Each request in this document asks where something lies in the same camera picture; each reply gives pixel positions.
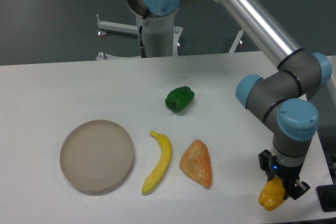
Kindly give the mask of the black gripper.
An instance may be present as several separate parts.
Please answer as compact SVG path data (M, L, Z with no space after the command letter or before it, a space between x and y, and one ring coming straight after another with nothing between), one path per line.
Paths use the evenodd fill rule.
M302 169L301 156L289 157L277 150L264 150L258 154L258 160L259 167L265 172L267 179L273 179L275 175L284 179L284 200L297 200L310 189L306 182L299 180Z

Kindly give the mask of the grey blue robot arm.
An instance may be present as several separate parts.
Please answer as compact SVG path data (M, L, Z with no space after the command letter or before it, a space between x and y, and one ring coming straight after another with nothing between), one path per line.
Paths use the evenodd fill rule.
M157 20L173 18L179 8L194 1L128 0L138 17L142 58L174 54L173 25L160 25ZM323 54L301 48L257 0L213 1L226 8L277 68L268 78L245 77L236 88L236 97L273 132L272 148L259 154L261 170L269 179L280 178L285 198L297 199L309 189L299 174L319 120L316 107L301 97L331 77L331 62Z

